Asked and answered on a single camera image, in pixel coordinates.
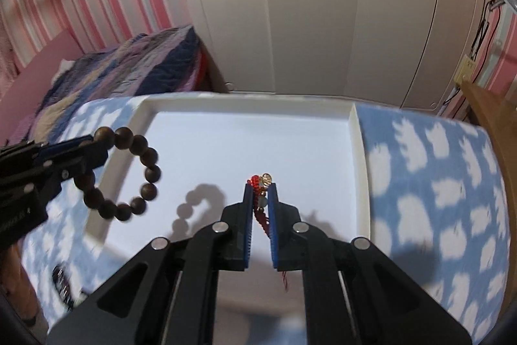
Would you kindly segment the wall power outlet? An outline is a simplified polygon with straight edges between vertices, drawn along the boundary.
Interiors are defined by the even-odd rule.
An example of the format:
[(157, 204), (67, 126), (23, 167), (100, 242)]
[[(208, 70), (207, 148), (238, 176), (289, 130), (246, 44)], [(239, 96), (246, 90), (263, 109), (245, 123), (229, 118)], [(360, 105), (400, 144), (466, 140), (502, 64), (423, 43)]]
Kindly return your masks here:
[(476, 69), (476, 63), (470, 56), (465, 55), (459, 62), (458, 69), (454, 75), (455, 84), (460, 87), (464, 81), (470, 81)]

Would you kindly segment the striped purple quilt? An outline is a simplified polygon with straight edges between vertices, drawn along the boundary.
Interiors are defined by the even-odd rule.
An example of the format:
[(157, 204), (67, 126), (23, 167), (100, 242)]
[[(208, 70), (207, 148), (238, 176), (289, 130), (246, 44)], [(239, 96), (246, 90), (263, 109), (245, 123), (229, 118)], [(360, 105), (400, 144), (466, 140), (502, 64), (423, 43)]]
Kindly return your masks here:
[(55, 142), (80, 107), (94, 100), (192, 91), (202, 75), (193, 26), (138, 34), (121, 45), (71, 59), (62, 35), (1, 99), (1, 144)]

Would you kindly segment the clear shade desk lamp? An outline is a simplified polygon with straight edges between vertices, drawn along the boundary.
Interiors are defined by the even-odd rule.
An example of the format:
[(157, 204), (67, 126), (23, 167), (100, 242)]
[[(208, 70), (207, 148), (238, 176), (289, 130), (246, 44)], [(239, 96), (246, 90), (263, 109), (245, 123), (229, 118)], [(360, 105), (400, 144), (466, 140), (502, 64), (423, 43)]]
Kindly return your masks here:
[[(479, 21), (479, 26), (476, 31), (475, 38), (471, 44), (470, 51), (468, 53), (468, 58), (474, 62), (475, 67), (475, 73), (473, 73), (473, 76), (470, 77), (470, 82), (476, 82), (479, 78), (482, 69), (485, 65), (485, 61), (488, 57), (488, 49), (491, 46), (491, 43), (493, 41), (493, 38), (495, 36), (495, 32), (499, 26), (499, 23), (501, 22), (501, 13), (502, 8), (504, 6), (507, 6), (512, 11), (512, 14), (516, 14), (516, 0), (488, 0), (485, 2), (485, 6), (482, 11), (482, 16)], [(496, 19), (495, 24), (490, 23), (490, 14), (497, 10), (498, 17)], [(486, 43), (486, 49), (484, 56), (482, 58), (481, 64), (477, 64), (477, 59), (479, 56), (479, 52), (481, 50), (481, 47), (485, 43), (485, 39), (487, 37), (488, 32), (491, 31), (489, 40)]]

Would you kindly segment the white shallow tray box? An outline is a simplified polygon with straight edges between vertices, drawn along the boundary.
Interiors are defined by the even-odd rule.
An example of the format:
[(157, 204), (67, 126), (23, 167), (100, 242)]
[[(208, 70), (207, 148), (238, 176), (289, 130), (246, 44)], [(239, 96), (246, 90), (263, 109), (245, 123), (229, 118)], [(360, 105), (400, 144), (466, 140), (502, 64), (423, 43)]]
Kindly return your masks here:
[(190, 237), (269, 172), (284, 202), (327, 235), (370, 233), (368, 181), (352, 102), (285, 96), (156, 96), (130, 126), (159, 154), (158, 197), (130, 222), (88, 218), (86, 233), (120, 256), (151, 239)]

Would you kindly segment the white ornate wardrobe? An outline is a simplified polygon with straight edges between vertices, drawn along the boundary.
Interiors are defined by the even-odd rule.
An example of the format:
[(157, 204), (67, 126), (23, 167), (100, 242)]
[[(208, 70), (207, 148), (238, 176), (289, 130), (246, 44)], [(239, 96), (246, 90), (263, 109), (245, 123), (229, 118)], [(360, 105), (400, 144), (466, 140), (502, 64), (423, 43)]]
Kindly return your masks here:
[(485, 0), (187, 0), (230, 91), (436, 113)]

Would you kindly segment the wooden footboard shelf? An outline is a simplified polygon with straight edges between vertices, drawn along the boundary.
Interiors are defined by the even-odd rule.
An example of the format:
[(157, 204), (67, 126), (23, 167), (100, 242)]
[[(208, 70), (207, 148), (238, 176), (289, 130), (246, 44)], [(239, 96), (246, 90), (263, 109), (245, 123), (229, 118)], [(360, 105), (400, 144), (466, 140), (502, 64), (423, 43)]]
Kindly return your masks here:
[(491, 138), (507, 194), (516, 196), (516, 105), (470, 82), (464, 81), (461, 89), (477, 122)]

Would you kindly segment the blue polar bear blanket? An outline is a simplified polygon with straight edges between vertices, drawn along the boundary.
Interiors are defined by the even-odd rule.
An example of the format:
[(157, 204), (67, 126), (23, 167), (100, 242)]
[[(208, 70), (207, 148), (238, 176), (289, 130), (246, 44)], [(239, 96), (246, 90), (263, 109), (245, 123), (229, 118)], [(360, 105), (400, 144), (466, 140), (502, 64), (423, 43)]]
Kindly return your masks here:
[[(167, 95), (84, 104), (55, 142), (102, 126), (132, 129), (137, 107), (156, 96)], [(368, 181), (370, 233), (365, 236), (473, 340), (482, 340), (501, 310), (511, 244), (505, 183), (489, 136), (470, 124), (353, 103)], [(88, 218), (98, 214), (84, 206), (72, 182), (63, 185), (48, 214), (22, 250), (44, 315), (53, 324), (66, 312), (52, 283), (55, 267), (64, 266), (73, 293), (79, 293), (99, 287), (132, 256), (120, 256), (86, 233)]]

